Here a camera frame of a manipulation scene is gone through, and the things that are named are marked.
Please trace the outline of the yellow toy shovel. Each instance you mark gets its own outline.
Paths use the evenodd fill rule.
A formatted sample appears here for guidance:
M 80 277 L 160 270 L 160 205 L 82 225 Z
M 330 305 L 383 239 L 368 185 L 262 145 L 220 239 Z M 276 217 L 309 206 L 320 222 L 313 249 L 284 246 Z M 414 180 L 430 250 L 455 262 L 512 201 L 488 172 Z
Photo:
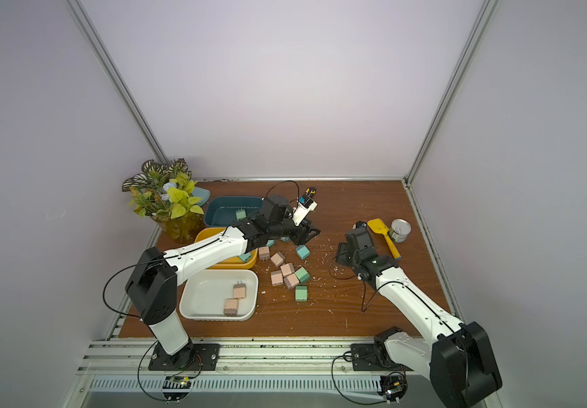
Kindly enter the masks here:
M 390 238 L 390 236 L 389 236 L 390 229 L 385 224 L 385 222 L 383 222 L 381 219 L 371 219 L 367 222 L 367 226 L 370 228 L 370 230 L 372 232 L 379 234 L 380 236 L 383 236 L 393 258 L 395 260 L 401 260 L 400 252 L 398 251 L 397 247 L 395 246 L 395 243 Z

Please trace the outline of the teal storage bin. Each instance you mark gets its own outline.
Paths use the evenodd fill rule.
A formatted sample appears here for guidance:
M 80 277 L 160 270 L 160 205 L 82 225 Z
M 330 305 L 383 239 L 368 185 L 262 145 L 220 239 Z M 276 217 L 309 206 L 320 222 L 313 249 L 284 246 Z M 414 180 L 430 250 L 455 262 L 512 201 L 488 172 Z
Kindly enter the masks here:
M 261 197 L 216 197 L 208 204 L 204 223 L 208 227 L 226 227 L 237 221 L 237 213 L 249 216 L 262 207 Z

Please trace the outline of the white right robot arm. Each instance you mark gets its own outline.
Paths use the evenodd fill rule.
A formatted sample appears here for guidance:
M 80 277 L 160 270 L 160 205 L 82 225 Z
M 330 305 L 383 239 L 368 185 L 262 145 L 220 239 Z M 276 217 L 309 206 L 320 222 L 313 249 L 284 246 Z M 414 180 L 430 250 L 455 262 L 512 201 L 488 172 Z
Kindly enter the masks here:
M 394 326 L 374 338 L 377 366 L 405 367 L 425 377 L 446 407 L 471 407 L 502 387 L 490 338 L 476 322 L 464 323 L 426 295 L 398 263 L 380 255 L 365 223 L 339 243 L 336 260 L 376 294 L 388 299 L 419 332 Z

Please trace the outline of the green plug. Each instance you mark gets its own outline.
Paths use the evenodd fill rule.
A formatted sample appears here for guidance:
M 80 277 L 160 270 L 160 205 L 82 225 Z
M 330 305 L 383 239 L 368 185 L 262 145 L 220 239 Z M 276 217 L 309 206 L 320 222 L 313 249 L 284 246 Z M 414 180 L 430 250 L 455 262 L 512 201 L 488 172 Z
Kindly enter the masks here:
M 306 268 L 300 268 L 296 270 L 295 276 L 297 277 L 300 284 L 305 284 L 311 278 L 310 273 L 306 270 Z
M 239 209 L 236 211 L 236 219 L 242 220 L 247 217 L 247 211 L 245 209 Z
M 307 286 L 295 287 L 294 293 L 295 301 L 298 303 L 305 303 L 309 299 L 309 289 Z
M 238 258 L 240 258 L 242 263 L 246 263 L 252 258 L 252 253 L 244 253 L 242 255 L 239 255 Z

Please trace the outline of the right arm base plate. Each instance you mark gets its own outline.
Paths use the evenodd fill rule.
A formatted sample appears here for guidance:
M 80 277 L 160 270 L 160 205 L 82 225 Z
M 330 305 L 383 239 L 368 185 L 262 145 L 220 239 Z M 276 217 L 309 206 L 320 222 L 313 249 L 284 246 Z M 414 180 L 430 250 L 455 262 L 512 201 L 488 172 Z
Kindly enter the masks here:
M 374 343 L 352 343 L 350 353 L 352 368 L 356 372 L 402 372 L 404 365 L 396 364 L 385 357 L 384 349 Z

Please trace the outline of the pink plug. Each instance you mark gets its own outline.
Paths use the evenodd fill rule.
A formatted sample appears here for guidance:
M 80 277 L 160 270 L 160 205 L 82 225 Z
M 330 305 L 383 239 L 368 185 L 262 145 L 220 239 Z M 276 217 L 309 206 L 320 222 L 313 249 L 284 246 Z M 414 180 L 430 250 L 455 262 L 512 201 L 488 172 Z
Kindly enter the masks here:
M 287 289 L 293 289 L 300 284 L 300 280 L 295 274 L 286 275 L 283 277 L 283 282 L 286 285 Z
M 277 252 L 274 255 L 272 255 L 270 260 L 276 268 L 281 268 L 286 262 L 286 258 L 284 254 L 281 252 Z
M 237 283 L 232 290 L 234 299 L 245 299 L 247 297 L 247 285 L 245 283 Z
M 237 316 L 239 299 L 226 299 L 224 304 L 224 316 Z
M 271 259 L 271 249 L 268 246 L 261 246 L 258 249 L 258 256 L 260 261 L 268 261 Z
M 281 266 L 281 273 L 283 277 L 295 274 L 295 268 L 293 263 L 285 263 Z
M 284 284 L 283 274 L 281 273 L 281 271 L 271 272 L 271 284 L 273 285 L 273 287 L 279 287 Z

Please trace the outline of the light blue dish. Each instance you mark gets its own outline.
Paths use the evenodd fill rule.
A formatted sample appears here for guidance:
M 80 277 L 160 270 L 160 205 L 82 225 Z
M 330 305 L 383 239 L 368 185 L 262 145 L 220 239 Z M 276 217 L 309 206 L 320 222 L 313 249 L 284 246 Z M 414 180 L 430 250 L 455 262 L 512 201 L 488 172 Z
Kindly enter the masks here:
M 191 196 L 194 198 L 199 198 L 197 205 L 202 207 L 209 201 L 211 192 L 207 189 L 196 186 L 191 192 Z

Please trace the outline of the silver tin can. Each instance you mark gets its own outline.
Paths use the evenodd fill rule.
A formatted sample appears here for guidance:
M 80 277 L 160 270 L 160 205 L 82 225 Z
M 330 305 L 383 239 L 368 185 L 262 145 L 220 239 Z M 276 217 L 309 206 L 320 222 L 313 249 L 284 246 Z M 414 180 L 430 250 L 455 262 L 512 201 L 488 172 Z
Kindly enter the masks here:
M 412 232 L 412 226 L 405 219 L 394 219 L 388 235 L 395 243 L 404 242 Z

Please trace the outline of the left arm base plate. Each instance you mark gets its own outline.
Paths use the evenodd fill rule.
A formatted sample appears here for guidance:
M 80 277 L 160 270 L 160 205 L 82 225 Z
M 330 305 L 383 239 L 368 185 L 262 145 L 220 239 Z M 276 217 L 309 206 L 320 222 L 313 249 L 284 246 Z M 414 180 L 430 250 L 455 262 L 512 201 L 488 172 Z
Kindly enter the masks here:
M 169 355 L 158 343 L 149 362 L 149 371 L 214 371 L 220 356 L 218 343 L 188 343 L 182 350 Z

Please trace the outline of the potted green plant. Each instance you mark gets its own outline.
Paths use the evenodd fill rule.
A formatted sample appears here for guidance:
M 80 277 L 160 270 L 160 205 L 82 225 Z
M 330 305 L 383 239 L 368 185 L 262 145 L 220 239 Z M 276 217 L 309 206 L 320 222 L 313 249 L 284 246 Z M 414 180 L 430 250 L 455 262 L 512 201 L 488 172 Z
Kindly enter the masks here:
M 195 187 L 185 159 L 148 160 L 140 173 L 123 181 L 122 192 L 130 194 L 137 215 L 152 219 L 173 241 L 186 243 L 203 224 L 203 199 L 194 195 Z

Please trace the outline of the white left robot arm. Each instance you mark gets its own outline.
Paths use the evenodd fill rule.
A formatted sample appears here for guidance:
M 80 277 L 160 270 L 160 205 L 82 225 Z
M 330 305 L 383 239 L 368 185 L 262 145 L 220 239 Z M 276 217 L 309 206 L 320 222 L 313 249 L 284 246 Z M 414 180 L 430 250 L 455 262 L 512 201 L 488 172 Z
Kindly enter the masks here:
M 178 287 L 197 273 L 270 240 L 286 237 L 304 245 L 318 236 L 320 231 L 306 219 L 317 207 L 315 194 L 316 188 L 308 188 L 295 207 L 280 195 L 265 197 L 259 212 L 233 222 L 220 234 L 166 252 L 153 247 L 142 253 L 132 266 L 125 292 L 156 338 L 158 356 L 188 360 L 193 353 L 193 343 L 176 312 Z

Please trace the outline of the white storage bin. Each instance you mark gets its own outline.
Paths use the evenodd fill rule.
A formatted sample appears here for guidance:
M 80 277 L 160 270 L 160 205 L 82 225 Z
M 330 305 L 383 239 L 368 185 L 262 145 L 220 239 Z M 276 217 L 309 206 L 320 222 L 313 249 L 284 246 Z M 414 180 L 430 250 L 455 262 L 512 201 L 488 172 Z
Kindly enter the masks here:
M 247 297 L 239 299 L 237 316 L 224 316 L 226 299 L 233 299 L 237 283 L 247 285 Z M 252 270 L 203 270 L 186 282 L 179 313 L 193 321 L 247 321 L 257 306 L 259 278 Z

